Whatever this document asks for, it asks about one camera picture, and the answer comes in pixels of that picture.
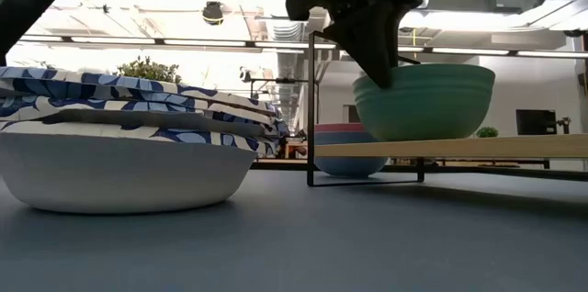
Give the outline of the green plastic bowl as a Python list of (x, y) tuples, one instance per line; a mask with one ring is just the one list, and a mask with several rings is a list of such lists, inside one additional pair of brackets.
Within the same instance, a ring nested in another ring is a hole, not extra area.
[(470, 64), (428, 63), (390, 70), (391, 86), (353, 82), (357, 114), (379, 141), (464, 139), (485, 119), (495, 73)]

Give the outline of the pink plastic bowl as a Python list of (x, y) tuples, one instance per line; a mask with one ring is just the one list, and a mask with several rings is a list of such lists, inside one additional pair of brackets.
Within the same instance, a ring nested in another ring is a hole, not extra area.
[(330, 123), (330, 124), (316, 124), (314, 131), (319, 132), (365, 132), (365, 128), (361, 123)]

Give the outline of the blue plastic bowl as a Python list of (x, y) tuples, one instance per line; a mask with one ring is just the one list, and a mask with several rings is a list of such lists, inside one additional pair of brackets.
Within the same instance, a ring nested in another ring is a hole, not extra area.
[[(376, 139), (365, 131), (316, 132), (316, 145), (368, 143)], [(315, 157), (316, 166), (324, 173), (342, 177), (367, 177), (378, 173), (387, 163), (386, 157)]]

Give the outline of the person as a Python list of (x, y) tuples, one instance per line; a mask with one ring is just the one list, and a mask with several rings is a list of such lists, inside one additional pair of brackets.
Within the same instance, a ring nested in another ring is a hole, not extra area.
[[(300, 138), (301, 141), (307, 140), (307, 134), (304, 129), (300, 129), (292, 138)], [(279, 148), (276, 157), (278, 159), (295, 159), (296, 154), (306, 155), (307, 148), (302, 145), (288, 145), (288, 137), (279, 140)]]

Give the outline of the wooden cutting board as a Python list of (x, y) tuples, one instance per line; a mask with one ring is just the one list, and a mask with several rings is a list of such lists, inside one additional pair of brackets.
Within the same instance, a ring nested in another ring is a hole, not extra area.
[(373, 143), (351, 143), (319, 145), (315, 144), (315, 99), (318, 86), (315, 72), (316, 39), (326, 37), (321, 31), (313, 31), (308, 41), (308, 163), (306, 165), (306, 184), (316, 187), (314, 181), (317, 157), (400, 157), (416, 161), (413, 171), (416, 181), (422, 183), (426, 173), (426, 158), (544, 158), (544, 159), (588, 159), (588, 134), (567, 134), (547, 136), (525, 136), (486, 139), (458, 140), (411, 140)]

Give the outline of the long ceiling light strip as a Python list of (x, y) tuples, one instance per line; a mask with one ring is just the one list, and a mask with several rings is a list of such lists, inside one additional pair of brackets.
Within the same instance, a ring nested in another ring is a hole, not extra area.
[(548, 59), (575, 59), (588, 60), (586, 51), (521, 51), (499, 49), (472, 49), (449, 47), (411, 47), (400, 46), (399, 52), (425, 53), (425, 54), (449, 54), (449, 55), (480, 55), (480, 56), (507, 56), (520, 58), (548, 58)]
[(53, 35), (24, 35), (21, 42), (38, 43), (75, 43), (75, 44), (104, 44), (123, 46), (176, 46), (227, 49), (276, 49), (276, 50), (304, 50), (308, 43), (287, 41), (251, 41), (251, 40), (221, 40), (221, 39), (162, 39), (162, 38), (124, 38), (124, 37), (82, 37), (82, 36), (53, 36)]

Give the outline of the black hanging ceiling device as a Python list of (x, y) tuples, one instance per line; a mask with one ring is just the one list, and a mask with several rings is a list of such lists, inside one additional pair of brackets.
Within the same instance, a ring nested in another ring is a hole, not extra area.
[(220, 26), (224, 21), (221, 3), (208, 1), (202, 10), (202, 19), (210, 26)]

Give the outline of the black computer monitor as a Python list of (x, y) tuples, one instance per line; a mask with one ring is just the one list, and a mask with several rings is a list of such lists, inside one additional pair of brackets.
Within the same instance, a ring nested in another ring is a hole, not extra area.
[(557, 133), (554, 110), (517, 109), (515, 118), (518, 135), (552, 135)]

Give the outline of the white flowering plant in pot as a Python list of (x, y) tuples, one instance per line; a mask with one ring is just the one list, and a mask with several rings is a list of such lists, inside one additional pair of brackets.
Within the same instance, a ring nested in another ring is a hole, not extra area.
[(150, 56), (138, 56), (132, 62), (119, 65), (113, 74), (180, 84), (182, 77), (177, 73), (178, 68), (177, 64), (166, 65), (154, 62)]

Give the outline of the black metal table frame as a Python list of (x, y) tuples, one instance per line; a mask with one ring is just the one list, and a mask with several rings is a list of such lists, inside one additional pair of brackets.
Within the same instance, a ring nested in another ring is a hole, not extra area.
[[(305, 161), (264, 160), (255, 161), (251, 168), (253, 170), (276, 170), (276, 171), (305, 171)], [(468, 167), (468, 166), (430, 166), (424, 168), (426, 174), (498, 174), (519, 176), (527, 178), (552, 179), (564, 181), (578, 181), (588, 183), (588, 172), (578, 171), (556, 171), (556, 170), (532, 170), (521, 168), (504, 167)]]

